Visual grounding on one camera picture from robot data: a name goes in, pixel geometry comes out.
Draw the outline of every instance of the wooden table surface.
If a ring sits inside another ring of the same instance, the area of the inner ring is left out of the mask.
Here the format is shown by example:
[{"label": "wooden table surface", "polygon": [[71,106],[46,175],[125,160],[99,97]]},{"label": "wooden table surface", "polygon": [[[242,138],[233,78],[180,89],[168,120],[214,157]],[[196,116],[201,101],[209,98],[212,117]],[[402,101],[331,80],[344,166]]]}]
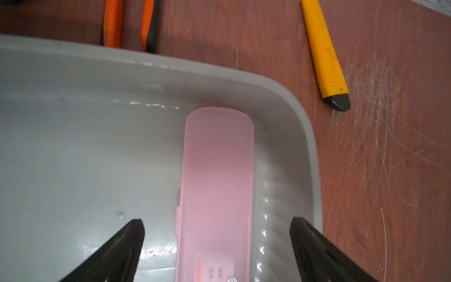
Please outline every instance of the wooden table surface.
[{"label": "wooden table surface", "polygon": [[[261,74],[313,124],[324,234],[379,281],[451,280],[451,18],[408,0],[320,0],[352,110],[318,94],[299,0],[162,0],[157,53]],[[98,44],[104,0],[0,7],[0,32]],[[140,51],[143,0],[121,47]]]}]

